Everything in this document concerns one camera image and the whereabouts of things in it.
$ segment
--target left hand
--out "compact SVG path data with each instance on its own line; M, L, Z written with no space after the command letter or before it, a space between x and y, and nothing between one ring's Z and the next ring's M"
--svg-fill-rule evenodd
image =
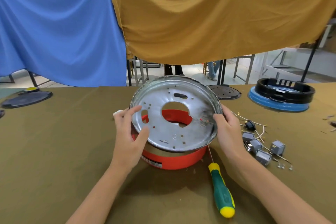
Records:
M127 108L115 115L115 126L117 128L117 136L115 138L115 147L111 167L123 169L127 174L137 165L141 157L142 151L149 137L149 127L145 126L140 131L138 137L134 141L131 136L132 116L141 110L138 105L131 109Z

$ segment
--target gray switch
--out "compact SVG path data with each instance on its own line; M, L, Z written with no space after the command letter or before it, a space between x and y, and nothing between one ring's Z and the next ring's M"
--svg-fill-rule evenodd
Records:
M281 156L285 151L285 147L286 147L285 144L276 140L271 144L271 148L269 149L269 151L273 154Z
M262 144L258 141L258 140L252 140L250 141L250 145L251 145L251 150L256 153L257 150L261 150L262 149Z
M243 141L244 142L250 142L252 140L254 140L254 133L250 133L250 132L243 132Z
M255 153L255 159L262 165L267 166L272 160L272 155L262 150L257 150Z

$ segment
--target blue plastic base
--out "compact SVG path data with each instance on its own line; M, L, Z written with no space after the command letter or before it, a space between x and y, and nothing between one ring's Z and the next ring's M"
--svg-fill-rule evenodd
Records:
M290 112L302 112L309 108L309 104L292 104L292 103L281 103L271 100L269 98L263 97L256 93L254 90L255 87L250 89L248 94L249 98L262 106L266 106L272 109L281 110L281 111L290 111Z

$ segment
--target green and yellow screwdriver handle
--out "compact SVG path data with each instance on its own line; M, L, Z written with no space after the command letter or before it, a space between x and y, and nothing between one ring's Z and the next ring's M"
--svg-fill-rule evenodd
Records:
M225 218L232 218L235 214L235 203L229 189L225 185L219 165L212 162L209 165L209 170L212 176L212 183L214 187L213 194L216 206L222 216Z

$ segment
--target black plastic lid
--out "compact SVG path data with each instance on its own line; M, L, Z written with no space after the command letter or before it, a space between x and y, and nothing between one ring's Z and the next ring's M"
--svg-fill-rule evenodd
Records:
M240 98L241 93L230 87L229 85L208 85L208 87L216 94L219 100L233 100Z
M256 93L276 102L307 104L313 100L315 89L302 82L276 78L259 79Z
M23 107L27 105L32 105L35 103L42 102L50 98L53 95L52 92L49 91L37 91L37 92L29 92L24 94L19 94L17 97L12 99L7 99L2 102L2 108L17 108Z

